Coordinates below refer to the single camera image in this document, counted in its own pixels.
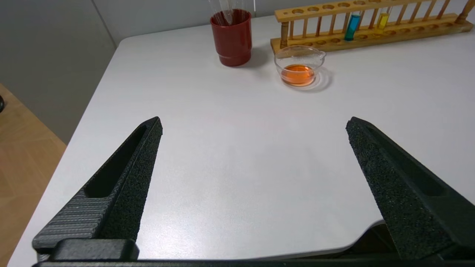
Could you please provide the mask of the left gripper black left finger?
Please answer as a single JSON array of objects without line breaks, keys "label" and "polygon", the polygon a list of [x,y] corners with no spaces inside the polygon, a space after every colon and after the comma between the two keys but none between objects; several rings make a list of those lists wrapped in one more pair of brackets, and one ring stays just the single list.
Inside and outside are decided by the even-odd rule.
[{"label": "left gripper black left finger", "polygon": [[37,254],[53,256],[67,245],[133,244],[162,135],[157,116],[139,124],[33,238]]}]

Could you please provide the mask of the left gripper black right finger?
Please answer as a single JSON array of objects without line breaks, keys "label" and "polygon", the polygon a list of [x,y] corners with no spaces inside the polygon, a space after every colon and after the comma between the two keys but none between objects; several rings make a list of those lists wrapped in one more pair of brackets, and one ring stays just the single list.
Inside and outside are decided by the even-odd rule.
[{"label": "left gripper black right finger", "polygon": [[373,124],[346,131],[401,259],[473,260],[475,206]]}]

